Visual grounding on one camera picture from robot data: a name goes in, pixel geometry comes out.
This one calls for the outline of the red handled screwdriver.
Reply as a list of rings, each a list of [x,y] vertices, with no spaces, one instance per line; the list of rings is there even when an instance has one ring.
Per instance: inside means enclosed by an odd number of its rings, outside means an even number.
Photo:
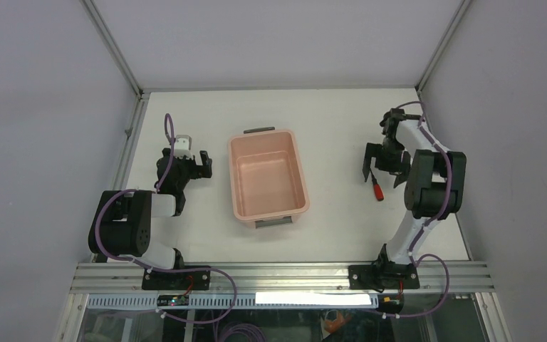
[[[381,186],[379,185],[377,178],[372,170],[370,170],[370,177],[373,184],[373,192],[375,195],[375,198],[378,202],[381,202],[385,199],[384,193],[382,191]]]

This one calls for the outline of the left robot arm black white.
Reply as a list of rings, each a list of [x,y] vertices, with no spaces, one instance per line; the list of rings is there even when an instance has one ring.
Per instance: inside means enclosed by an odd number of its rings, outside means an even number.
[[[181,252],[152,238],[152,219],[178,217],[186,205],[185,187],[191,180],[212,177],[212,159],[199,152],[166,147],[156,162],[154,190],[108,190],[101,195],[88,234],[93,253],[116,261],[129,261],[149,271],[168,289],[178,289],[186,279]]]

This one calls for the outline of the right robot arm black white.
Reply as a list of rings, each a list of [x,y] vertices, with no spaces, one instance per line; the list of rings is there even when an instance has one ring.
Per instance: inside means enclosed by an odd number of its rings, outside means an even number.
[[[467,157],[445,147],[430,132],[423,115],[407,114],[402,105],[389,109],[380,122],[383,141],[367,143],[362,173],[374,180],[379,170],[404,187],[405,216],[393,238],[373,262],[375,283],[392,288],[412,277],[415,254],[430,232],[462,206]]]

